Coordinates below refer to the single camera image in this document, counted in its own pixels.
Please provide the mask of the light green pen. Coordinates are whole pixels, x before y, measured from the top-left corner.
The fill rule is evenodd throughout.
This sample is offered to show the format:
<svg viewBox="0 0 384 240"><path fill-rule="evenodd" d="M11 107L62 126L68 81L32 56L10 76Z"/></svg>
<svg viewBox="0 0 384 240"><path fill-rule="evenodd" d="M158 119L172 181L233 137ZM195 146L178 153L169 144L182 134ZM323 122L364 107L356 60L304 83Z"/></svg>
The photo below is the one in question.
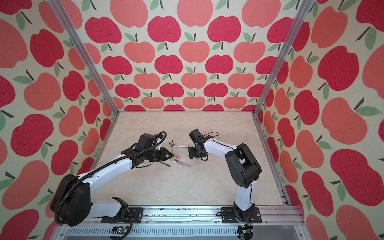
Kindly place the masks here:
<svg viewBox="0 0 384 240"><path fill-rule="evenodd" d="M173 146L171 146L171 153L172 154L174 153L174 147ZM172 162L175 163L174 160L177 160L177 159L174 156L172 158L173 158Z"/></svg>

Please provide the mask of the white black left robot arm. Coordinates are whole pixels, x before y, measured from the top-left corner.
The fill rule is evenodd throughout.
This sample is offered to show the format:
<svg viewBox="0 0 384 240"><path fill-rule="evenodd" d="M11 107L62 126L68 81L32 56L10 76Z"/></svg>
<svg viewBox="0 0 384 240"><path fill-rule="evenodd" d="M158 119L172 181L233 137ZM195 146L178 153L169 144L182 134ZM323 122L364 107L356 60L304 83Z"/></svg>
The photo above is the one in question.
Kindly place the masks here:
<svg viewBox="0 0 384 240"><path fill-rule="evenodd" d="M143 168L144 162L151 165L171 159L174 155L162 147L166 137L166 132L142 134L137 143L106 164L77 176L68 174L63 177L50 205L56 224L73 227L90 218L112 223L131 222L126 202L117 197L97 200L92 196L120 174Z"/></svg>

